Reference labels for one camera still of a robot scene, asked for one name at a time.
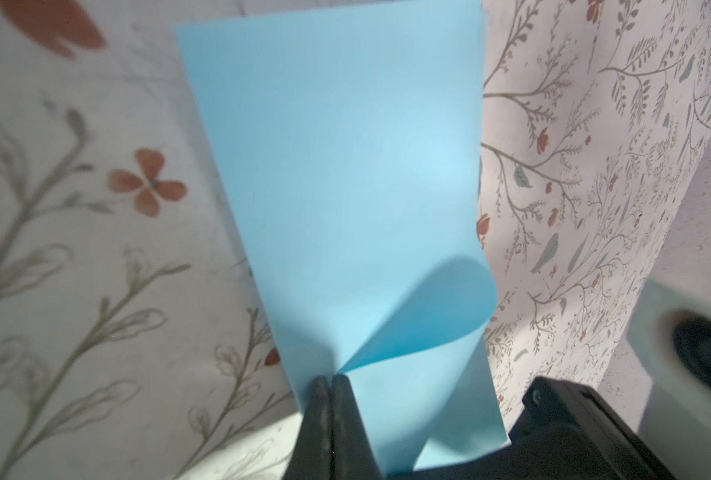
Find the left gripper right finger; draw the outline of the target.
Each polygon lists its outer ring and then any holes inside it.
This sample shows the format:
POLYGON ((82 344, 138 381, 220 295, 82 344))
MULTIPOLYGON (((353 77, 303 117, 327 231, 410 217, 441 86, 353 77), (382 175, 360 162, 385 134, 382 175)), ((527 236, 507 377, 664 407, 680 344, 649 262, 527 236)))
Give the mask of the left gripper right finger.
POLYGON ((333 478, 383 479, 377 466, 349 378, 337 375, 332 382, 333 478))

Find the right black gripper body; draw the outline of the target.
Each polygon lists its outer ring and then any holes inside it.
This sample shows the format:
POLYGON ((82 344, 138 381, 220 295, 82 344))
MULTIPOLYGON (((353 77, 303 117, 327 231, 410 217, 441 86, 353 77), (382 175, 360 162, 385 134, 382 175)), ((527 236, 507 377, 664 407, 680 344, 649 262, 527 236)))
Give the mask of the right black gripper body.
POLYGON ((539 376, 523 396, 511 444, 471 462, 395 479, 672 480, 673 474, 595 389, 539 376))

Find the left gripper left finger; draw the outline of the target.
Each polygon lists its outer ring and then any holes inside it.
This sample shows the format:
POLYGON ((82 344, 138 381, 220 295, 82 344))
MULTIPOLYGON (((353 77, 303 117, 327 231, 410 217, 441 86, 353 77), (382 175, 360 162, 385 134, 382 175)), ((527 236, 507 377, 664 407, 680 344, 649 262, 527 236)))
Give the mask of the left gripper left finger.
POLYGON ((283 480, 329 480, 333 475, 333 396, 327 378, 317 377, 311 394, 283 480))

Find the light blue square paper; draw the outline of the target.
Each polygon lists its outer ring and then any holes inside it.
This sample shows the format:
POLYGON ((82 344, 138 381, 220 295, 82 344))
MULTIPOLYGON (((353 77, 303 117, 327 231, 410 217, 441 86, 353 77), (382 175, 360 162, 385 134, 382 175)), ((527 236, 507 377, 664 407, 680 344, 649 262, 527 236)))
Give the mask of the light blue square paper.
POLYGON ((503 446, 476 226, 481 5, 377 2, 176 37, 299 406, 316 377, 347 375, 387 474, 503 446))

